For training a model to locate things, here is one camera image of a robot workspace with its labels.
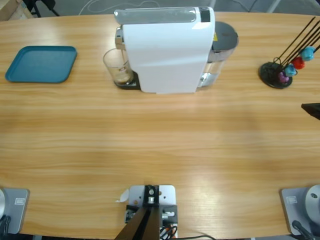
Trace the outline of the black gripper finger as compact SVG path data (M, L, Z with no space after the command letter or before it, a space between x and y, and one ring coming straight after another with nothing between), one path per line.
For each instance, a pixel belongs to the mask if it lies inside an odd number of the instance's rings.
M320 120L320 103L302 103L301 108L310 116Z

